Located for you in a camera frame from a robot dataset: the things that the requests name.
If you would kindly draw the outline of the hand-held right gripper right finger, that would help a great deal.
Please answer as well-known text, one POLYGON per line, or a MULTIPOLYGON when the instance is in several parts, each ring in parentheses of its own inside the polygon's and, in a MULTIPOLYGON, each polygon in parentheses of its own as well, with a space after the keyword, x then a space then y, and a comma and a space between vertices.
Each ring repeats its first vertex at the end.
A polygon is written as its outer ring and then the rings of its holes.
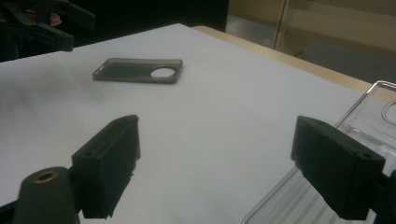
POLYGON ((300 116, 290 157, 340 218, 366 219, 385 165, 382 156, 324 121, 300 116))

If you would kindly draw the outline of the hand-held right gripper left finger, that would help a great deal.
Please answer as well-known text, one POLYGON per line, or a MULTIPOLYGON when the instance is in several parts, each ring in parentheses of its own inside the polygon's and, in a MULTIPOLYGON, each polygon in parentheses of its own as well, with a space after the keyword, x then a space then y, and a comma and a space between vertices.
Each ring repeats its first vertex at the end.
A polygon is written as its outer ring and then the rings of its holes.
POLYGON ((113 216, 140 157, 137 115, 110 121, 72 156, 85 218, 113 216))

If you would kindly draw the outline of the clear plastic tray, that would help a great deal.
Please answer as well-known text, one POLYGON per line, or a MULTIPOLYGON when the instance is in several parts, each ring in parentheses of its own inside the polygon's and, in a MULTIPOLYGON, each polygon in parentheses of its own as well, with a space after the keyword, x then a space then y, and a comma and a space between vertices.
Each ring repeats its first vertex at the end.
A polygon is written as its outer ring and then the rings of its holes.
POLYGON ((396 84, 378 81, 332 125, 385 159, 364 220, 340 218, 295 166, 242 224, 396 224, 396 84))

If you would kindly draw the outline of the dark translucent phone case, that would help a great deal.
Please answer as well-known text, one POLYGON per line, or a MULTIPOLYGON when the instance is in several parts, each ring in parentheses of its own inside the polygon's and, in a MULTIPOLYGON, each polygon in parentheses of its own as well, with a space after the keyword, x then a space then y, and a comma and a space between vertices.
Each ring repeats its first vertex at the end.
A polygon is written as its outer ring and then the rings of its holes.
POLYGON ((110 58, 93 73, 94 80, 133 83, 174 84, 178 81, 183 66, 180 59, 122 59, 110 58), (158 69, 169 69, 168 77, 155 77, 158 69))

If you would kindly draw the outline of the black curtain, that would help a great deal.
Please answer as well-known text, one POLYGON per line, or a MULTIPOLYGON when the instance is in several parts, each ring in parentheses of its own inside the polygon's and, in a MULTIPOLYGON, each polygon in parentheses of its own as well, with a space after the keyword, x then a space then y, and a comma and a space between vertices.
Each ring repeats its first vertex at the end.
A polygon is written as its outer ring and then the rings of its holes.
MULTIPOLYGON (((206 25, 223 31, 230 0, 55 0, 70 1, 93 13, 92 30, 60 15, 54 28, 75 38, 74 48, 131 35, 161 26, 181 23, 206 25)), ((0 31, 0 62, 59 51, 29 37, 4 36, 0 31)))

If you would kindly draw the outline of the beige wooden shelf unit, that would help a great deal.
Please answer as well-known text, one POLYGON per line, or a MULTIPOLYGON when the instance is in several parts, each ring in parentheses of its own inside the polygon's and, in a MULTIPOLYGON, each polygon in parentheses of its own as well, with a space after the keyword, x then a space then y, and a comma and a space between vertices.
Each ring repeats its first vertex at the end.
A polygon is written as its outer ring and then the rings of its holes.
POLYGON ((396 60, 396 0, 230 0, 229 13, 274 27, 289 55, 316 38, 396 60))

